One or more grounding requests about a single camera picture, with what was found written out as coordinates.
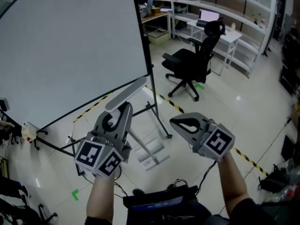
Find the chair headrest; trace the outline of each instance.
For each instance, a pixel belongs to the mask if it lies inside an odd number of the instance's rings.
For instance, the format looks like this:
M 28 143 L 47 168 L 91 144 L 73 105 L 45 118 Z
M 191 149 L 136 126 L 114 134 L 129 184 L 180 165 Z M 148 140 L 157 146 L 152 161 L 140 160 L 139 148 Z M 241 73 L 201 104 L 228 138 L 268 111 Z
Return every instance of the chair headrest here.
M 205 25 L 204 32 L 208 37 L 212 35 L 221 36 L 225 33 L 225 25 L 221 20 L 211 21 Z

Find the forearm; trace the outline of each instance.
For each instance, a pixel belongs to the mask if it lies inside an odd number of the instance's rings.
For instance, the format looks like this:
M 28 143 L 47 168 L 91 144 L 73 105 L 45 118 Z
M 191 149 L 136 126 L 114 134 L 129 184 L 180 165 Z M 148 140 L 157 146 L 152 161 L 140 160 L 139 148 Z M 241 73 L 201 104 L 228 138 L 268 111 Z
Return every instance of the forearm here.
M 218 163 L 218 167 L 223 197 L 227 213 L 230 216 L 235 205 L 249 197 L 247 194 L 247 186 L 231 153 L 228 153 L 224 160 Z
M 96 176 L 86 209 L 88 217 L 113 222 L 113 189 L 113 175 L 108 179 Z

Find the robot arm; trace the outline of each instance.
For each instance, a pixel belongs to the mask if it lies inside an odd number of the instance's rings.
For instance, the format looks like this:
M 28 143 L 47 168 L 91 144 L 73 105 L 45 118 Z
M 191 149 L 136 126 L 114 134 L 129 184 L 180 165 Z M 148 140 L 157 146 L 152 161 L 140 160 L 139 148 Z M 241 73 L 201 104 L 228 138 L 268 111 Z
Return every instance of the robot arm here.
M 80 142 L 74 161 L 102 177 L 110 177 L 131 151 L 127 141 L 133 108 L 127 100 L 147 82 L 141 77 L 111 100 L 98 117 L 94 129 Z
M 193 146 L 193 152 L 220 162 L 234 145 L 234 135 L 222 124 L 216 124 L 198 112 L 170 119 L 171 126 Z

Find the white board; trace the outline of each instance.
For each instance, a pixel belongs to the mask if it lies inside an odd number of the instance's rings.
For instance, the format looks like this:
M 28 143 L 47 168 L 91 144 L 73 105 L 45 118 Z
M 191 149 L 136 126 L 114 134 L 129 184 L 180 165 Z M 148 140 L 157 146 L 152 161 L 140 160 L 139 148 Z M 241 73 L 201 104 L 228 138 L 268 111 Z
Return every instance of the white board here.
M 146 74 L 134 0 L 17 0 L 0 19 L 0 97 L 20 125 Z

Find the yellow and black tape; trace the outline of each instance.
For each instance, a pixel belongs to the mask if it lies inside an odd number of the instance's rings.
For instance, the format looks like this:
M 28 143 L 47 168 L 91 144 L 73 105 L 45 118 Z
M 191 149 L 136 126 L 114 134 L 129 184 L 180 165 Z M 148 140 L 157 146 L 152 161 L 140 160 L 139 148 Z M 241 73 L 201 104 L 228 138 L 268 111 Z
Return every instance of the yellow and black tape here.
M 160 94 L 156 94 L 158 95 L 160 98 L 162 98 L 164 101 L 166 101 L 167 103 L 169 103 L 170 105 L 172 105 L 173 107 L 175 107 L 178 111 L 180 111 L 181 113 L 186 113 L 181 107 L 177 106 L 174 102 L 170 101 L 169 99 L 165 98 L 164 96 L 160 95 Z M 259 165 L 257 165 L 255 162 L 253 162 L 251 159 L 249 159 L 244 153 L 242 153 L 240 150 L 238 150 L 237 148 L 233 147 L 232 148 L 237 154 L 239 154 L 240 156 L 242 156 L 244 159 L 246 159 L 251 165 L 253 165 L 254 167 L 256 167 L 259 171 L 261 171 L 264 175 L 268 176 L 269 174 L 263 170 Z
M 171 104 L 171 105 L 172 105 L 173 107 L 175 107 L 179 112 L 185 113 L 185 111 L 184 111 L 181 107 L 177 106 L 174 102 L 172 102 L 171 100 L 165 98 L 163 95 L 160 95 L 160 94 L 158 94 L 158 93 L 157 93 L 156 95 L 159 96 L 159 97 L 160 97 L 161 99 L 163 99 L 164 101 L 166 101 L 167 103 Z
M 78 116 L 73 122 L 77 122 L 78 119 L 80 119 L 84 114 L 86 114 L 89 110 L 93 109 L 95 106 L 97 106 L 99 103 L 101 103 L 104 99 L 106 99 L 111 93 L 107 94 L 103 98 L 101 98 L 98 102 L 96 102 L 92 107 L 90 107 L 88 110 L 86 110 L 83 114 Z
M 240 150 L 236 149 L 235 147 L 232 148 L 234 151 L 237 152 L 240 156 L 245 158 L 249 163 L 251 163 L 254 167 L 256 167 L 259 171 L 261 171 L 264 175 L 268 176 L 269 174 L 263 170 L 259 165 L 257 165 L 255 162 L 253 162 L 250 158 L 248 158 L 244 153 L 242 153 Z
M 99 100 L 98 102 L 96 102 L 92 107 L 90 107 L 88 110 L 86 110 L 83 114 L 81 114 L 80 116 L 78 116 L 73 122 L 76 122 L 78 119 L 80 119 L 84 114 L 86 114 L 89 110 L 93 109 L 95 106 L 97 106 L 99 103 L 101 103 L 104 99 L 106 99 L 110 94 L 107 94 L 106 96 L 104 96 L 101 100 Z M 172 105 L 174 108 L 176 108 L 179 112 L 181 113 L 186 113 L 181 107 L 179 107 L 178 105 L 176 105 L 174 102 L 172 102 L 171 100 L 169 100 L 168 98 L 165 98 L 163 95 L 160 95 L 158 93 L 156 93 L 157 96 L 159 96 L 161 99 L 163 99 L 164 101 L 166 101 L 168 104 Z M 245 160 L 247 160 L 251 165 L 253 165 L 254 167 L 256 167 L 259 171 L 261 171 L 264 175 L 268 176 L 269 174 L 264 171 L 258 164 L 256 164 L 255 162 L 253 162 L 251 159 L 249 159 L 245 154 L 243 154 L 240 150 L 238 150 L 237 148 L 233 147 L 232 148 L 237 154 L 239 154 L 241 157 L 243 157 Z

